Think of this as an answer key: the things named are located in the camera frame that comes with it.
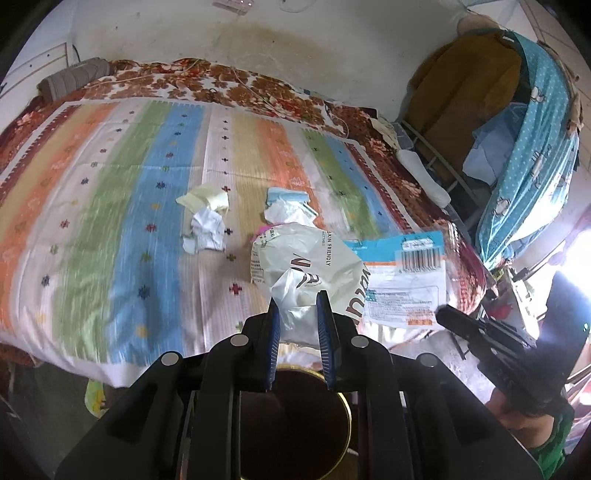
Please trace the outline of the person's right hand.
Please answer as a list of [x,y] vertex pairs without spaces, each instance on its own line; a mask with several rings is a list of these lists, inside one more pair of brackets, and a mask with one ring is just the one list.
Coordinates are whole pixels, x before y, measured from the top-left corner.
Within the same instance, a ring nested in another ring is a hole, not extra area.
[[544,445],[551,437],[555,419],[550,415],[529,417],[514,410],[497,388],[492,391],[487,409],[527,449]]

